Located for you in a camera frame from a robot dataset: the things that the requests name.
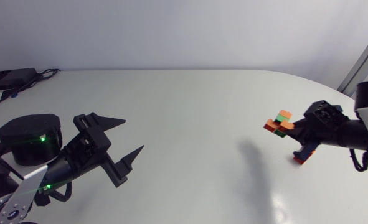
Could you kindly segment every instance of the wire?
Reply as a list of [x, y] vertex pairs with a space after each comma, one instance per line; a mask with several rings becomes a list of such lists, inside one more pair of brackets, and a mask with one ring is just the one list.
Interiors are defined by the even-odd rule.
[[368, 169], [368, 158], [366, 156], [367, 152], [364, 153], [364, 155], [362, 157], [362, 165], [360, 165], [360, 163], [357, 160], [356, 153], [355, 153], [354, 149], [349, 149], [349, 150], [350, 150], [352, 163], [354, 164], [354, 167], [356, 168], [356, 170], [358, 172], [364, 172], [365, 170], [367, 170]]
[[[32, 88], [37, 83], [52, 78], [59, 71], [60, 71], [59, 69], [47, 69], [41, 73], [38, 73], [31, 81], [27, 82], [25, 85], [19, 88], [16, 88], [16, 89], [4, 91], [1, 95], [0, 103], [8, 99], [10, 96], [15, 95], [16, 93], [19, 93], [20, 91], [24, 91], [28, 88]], [[45, 77], [44, 75], [48, 73], [51, 73], [51, 75]]]
[[69, 183], [66, 184], [65, 195], [62, 195], [61, 193], [59, 193], [56, 190], [53, 191], [53, 192], [51, 192], [49, 195], [52, 198], [54, 198], [54, 199], [56, 199], [56, 200], [58, 200], [60, 202], [66, 202], [67, 200], [70, 199], [70, 196], [72, 196], [72, 189], [73, 189], [72, 182], [69, 182]]

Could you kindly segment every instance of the stacked blocks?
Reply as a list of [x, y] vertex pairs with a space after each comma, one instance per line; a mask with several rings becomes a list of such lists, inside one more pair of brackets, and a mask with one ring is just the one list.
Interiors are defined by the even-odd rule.
[[286, 136], [285, 131], [295, 128], [293, 123], [289, 123], [291, 115], [290, 112], [281, 110], [274, 121], [267, 121], [264, 128], [283, 138]]

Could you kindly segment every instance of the black box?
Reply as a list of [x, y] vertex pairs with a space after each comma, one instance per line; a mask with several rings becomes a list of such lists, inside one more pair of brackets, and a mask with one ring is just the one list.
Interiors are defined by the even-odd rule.
[[34, 68], [0, 71], [0, 90], [23, 86], [33, 80], [36, 75]]

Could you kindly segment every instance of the lego brick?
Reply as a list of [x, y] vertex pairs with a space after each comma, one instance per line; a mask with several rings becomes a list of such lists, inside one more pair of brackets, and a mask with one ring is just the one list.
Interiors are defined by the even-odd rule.
[[[314, 152], [315, 152], [315, 150], [311, 152], [311, 155], [310, 155], [308, 158], [310, 158], [310, 157], [314, 154]], [[295, 156], [293, 159], [294, 159], [296, 162], [298, 162], [300, 165], [303, 165], [303, 164], [307, 161], [307, 159], [306, 159], [306, 160], [298, 159], [296, 156]]]
[[278, 114], [278, 116], [275, 119], [275, 122], [280, 124], [282, 121], [289, 121], [289, 118]]
[[281, 110], [281, 111], [279, 112], [279, 115], [282, 115], [282, 116], [284, 116], [284, 117], [286, 117], [286, 118], [290, 119], [292, 114], [291, 114], [290, 112], [285, 111], [285, 110]]
[[293, 123], [289, 123], [289, 121], [284, 120], [284, 121], [282, 121], [282, 122], [280, 123], [280, 125], [279, 125], [279, 127], [278, 127], [278, 130], [279, 130], [279, 131], [282, 131], [282, 132], [285, 132], [285, 131], [287, 131], [287, 130], [292, 130], [292, 129], [294, 129], [294, 128], [295, 128], [295, 124], [293, 124]]
[[295, 156], [293, 158], [296, 162], [298, 162], [300, 165], [303, 165], [305, 163], [305, 161], [302, 161], [301, 159], [297, 159], [297, 157]]
[[281, 131], [279, 131], [279, 130], [275, 130], [274, 131], [274, 134], [276, 134], [277, 136], [280, 136], [280, 137], [285, 137], [286, 136], [286, 134], [285, 133], [283, 133], [283, 132], [281, 132]]
[[264, 128], [271, 132], [274, 132], [278, 128], [278, 126], [279, 124], [276, 124], [275, 122], [273, 122], [273, 120], [269, 119], [264, 125]]

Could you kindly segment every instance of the grey wall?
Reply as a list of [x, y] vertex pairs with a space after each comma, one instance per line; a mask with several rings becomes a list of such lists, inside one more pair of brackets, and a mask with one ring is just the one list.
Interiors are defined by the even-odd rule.
[[0, 1], [0, 70], [256, 68], [339, 86], [365, 0]]

